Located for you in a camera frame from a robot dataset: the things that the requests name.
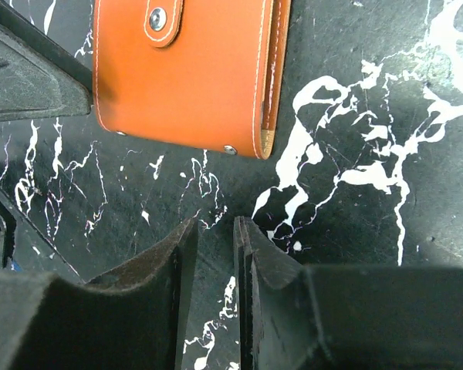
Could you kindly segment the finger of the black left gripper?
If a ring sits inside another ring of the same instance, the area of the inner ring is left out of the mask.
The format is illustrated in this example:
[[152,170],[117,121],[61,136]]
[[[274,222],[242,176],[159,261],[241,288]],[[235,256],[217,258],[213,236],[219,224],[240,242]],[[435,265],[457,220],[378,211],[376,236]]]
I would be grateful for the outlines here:
[[87,115],[92,78],[73,55],[0,1],[0,122]]

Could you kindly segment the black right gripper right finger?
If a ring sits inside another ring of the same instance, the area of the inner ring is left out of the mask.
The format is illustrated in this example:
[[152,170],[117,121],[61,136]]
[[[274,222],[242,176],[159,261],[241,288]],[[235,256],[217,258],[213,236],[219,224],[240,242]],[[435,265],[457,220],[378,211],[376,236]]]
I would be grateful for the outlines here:
[[234,222],[243,369],[463,369],[463,269],[300,264]]

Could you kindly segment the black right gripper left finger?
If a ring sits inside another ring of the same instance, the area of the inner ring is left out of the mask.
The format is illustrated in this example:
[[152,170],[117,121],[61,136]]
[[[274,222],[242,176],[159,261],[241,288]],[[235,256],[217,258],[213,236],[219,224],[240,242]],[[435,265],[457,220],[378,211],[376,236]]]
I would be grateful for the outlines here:
[[0,272],[0,369],[179,369],[197,251],[189,218],[87,284]]

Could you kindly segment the orange leather card holder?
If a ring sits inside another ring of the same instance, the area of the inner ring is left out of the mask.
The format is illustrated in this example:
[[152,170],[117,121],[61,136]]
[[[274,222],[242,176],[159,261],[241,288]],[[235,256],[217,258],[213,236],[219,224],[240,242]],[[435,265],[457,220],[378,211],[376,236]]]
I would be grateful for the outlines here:
[[98,1],[93,101],[110,132],[265,160],[288,1]]

